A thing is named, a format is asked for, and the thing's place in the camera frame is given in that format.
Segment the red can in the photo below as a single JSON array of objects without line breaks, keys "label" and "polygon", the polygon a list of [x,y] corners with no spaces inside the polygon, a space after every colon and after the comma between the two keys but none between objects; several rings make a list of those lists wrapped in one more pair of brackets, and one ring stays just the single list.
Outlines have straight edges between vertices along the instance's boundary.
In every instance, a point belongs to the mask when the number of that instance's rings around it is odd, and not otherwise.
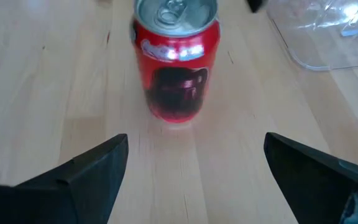
[{"label": "red can", "polygon": [[147,104],[182,123],[201,109],[220,40],[216,0],[138,0],[132,22]]}]

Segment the coca-cola logo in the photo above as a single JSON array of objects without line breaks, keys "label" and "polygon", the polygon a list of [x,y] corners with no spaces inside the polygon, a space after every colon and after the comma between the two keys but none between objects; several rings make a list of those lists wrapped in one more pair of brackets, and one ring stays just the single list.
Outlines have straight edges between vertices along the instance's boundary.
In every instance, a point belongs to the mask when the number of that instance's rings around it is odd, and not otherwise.
[{"label": "coca-cola logo", "polygon": [[169,62],[177,58],[177,54],[173,48],[164,45],[155,46],[150,44],[150,41],[146,39],[142,41],[141,46],[143,54],[151,58],[164,62]]}]

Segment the soda can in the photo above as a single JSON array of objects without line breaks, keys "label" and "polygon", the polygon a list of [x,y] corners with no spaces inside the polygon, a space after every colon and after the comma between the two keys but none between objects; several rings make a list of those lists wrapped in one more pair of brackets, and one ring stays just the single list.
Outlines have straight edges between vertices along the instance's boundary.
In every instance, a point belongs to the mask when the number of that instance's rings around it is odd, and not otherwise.
[{"label": "soda can", "polygon": [[201,109],[221,30],[216,0],[137,0],[131,38],[151,112],[169,123]]}]

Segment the light wooden surface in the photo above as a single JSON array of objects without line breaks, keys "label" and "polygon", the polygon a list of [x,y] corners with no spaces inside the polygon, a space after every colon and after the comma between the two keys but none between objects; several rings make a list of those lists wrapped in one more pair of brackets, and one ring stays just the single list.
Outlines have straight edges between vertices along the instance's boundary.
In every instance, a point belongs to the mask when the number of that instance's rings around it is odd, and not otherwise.
[{"label": "light wooden surface", "polygon": [[264,11],[249,13],[244,0],[219,7],[223,36],[207,99],[178,127],[145,104],[129,40],[132,1],[0,0],[0,184],[127,133],[111,223],[296,223],[264,135],[358,164],[358,69],[301,69]]}]

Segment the wooden table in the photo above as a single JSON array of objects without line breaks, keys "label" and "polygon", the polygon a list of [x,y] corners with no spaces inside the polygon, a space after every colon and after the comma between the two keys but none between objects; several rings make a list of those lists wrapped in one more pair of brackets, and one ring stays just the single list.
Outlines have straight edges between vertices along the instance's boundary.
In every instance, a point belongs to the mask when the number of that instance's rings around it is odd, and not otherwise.
[{"label": "wooden table", "polygon": [[244,0],[219,7],[207,99],[191,124],[173,127],[145,104],[132,1],[0,0],[0,184],[127,133],[111,222],[296,223],[266,163],[265,133],[358,164],[358,69],[304,70],[265,11],[249,13]]}]

